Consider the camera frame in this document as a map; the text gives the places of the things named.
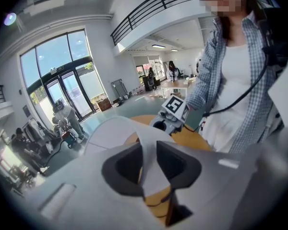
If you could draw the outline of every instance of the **sky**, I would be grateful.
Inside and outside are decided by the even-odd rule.
[[[36,47],[42,76],[50,72],[51,68],[60,67],[71,62],[72,59],[76,60],[89,55],[84,31],[68,34],[68,40],[72,55],[69,52],[67,35],[54,38]],[[29,87],[39,79],[34,48],[21,56],[21,65],[26,86]]]

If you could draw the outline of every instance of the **ceiling light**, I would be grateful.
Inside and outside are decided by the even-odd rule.
[[[15,21],[16,21],[16,14],[15,13],[9,13],[7,16],[6,16],[6,18],[5,18],[5,20],[4,20],[4,24],[5,25],[11,25],[11,24],[13,24]]]
[[[154,47],[154,48],[165,48],[164,46],[157,45],[157,44],[152,45],[152,47]]]

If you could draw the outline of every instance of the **cardboard box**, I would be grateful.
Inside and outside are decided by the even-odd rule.
[[[108,98],[106,98],[106,99],[104,99],[104,100],[102,100],[102,101],[97,102],[97,105],[98,105],[99,109],[100,109],[102,112],[105,111],[105,110],[107,110],[107,109],[110,109],[110,108],[112,107],[112,105],[111,105],[111,103],[110,103],[110,101],[109,101]]]

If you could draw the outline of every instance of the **blue checkered shirt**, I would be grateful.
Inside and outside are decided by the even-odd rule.
[[[211,32],[199,66],[199,75],[195,86],[186,97],[186,102],[194,110],[205,107],[209,112],[216,102],[221,80],[221,67],[226,50],[226,39],[222,36],[222,24],[215,18],[216,29]],[[264,67],[265,55],[262,51],[264,42],[253,12],[242,20],[242,29],[246,37],[250,64],[251,84],[255,82]],[[266,126],[273,102],[268,96],[268,90],[276,79],[275,72],[268,68],[262,79],[253,88],[246,116],[237,130],[230,153],[241,153],[253,144],[264,140],[268,135]]]

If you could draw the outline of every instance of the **wooden table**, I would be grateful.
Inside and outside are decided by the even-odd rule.
[[[150,122],[156,117],[156,115],[141,115],[136,117],[131,117],[132,120],[137,121],[142,124],[149,125]],[[181,132],[177,134],[172,134],[172,138],[177,144],[188,146],[193,149],[202,149],[211,151],[207,142],[197,133],[190,132],[185,127]],[[132,134],[126,143],[133,143],[138,139],[138,136],[134,133]],[[171,191],[170,186],[154,195],[151,195],[145,199],[146,205],[150,208],[152,213],[164,224],[167,225],[170,220],[171,208],[170,199],[164,203],[160,203],[161,199],[166,197]]]
[[[191,85],[191,83],[192,83],[192,81],[185,80],[185,79],[177,80],[177,81],[174,81],[174,82],[167,81],[167,82],[165,82],[165,83],[163,83],[161,85],[162,96],[163,96],[163,98],[165,98],[164,89],[182,89],[182,90],[186,91],[186,96],[187,96],[188,87]]]

